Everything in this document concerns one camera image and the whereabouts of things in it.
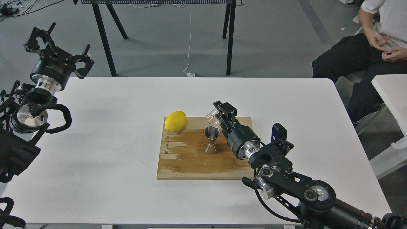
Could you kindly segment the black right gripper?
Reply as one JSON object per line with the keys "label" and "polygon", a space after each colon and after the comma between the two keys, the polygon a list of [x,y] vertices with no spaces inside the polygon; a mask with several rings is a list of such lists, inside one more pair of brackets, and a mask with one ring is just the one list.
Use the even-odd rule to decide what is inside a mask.
{"label": "black right gripper", "polygon": [[243,160],[260,150],[260,138],[249,126],[237,123],[237,109],[228,102],[214,102],[215,125],[221,126],[222,132],[227,140],[227,144],[236,158]]}

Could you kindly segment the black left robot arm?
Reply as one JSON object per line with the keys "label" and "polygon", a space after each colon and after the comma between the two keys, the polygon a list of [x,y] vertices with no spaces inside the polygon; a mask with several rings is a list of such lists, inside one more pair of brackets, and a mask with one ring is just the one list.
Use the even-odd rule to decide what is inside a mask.
{"label": "black left robot arm", "polygon": [[11,91],[1,91],[0,180],[6,184],[20,175],[40,154],[36,146],[45,133],[68,129],[72,123],[70,110],[57,103],[55,92],[65,89],[72,73],[86,77],[94,62],[87,45],[84,53],[72,55],[55,45],[51,32],[33,28],[24,44],[25,51],[39,54],[30,73],[33,84],[15,81]]}

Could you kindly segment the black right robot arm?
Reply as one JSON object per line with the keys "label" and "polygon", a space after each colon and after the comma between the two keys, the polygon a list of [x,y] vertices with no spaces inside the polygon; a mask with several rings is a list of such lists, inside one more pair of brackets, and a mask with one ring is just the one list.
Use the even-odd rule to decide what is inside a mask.
{"label": "black right robot arm", "polygon": [[272,128],[271,142],[264,144],[249,126],[240,124],[237,109],[229,103],[214,102],[207,122],[221,127],[236,158],[248,160],[253,179],[243,177],[262,206],[272,215],[304,229],[405,229],[406,216],[387,213],[382,219],[337,198],[332,186],[293,171],[286,157],[294,148],[287,130],[279,123]]}

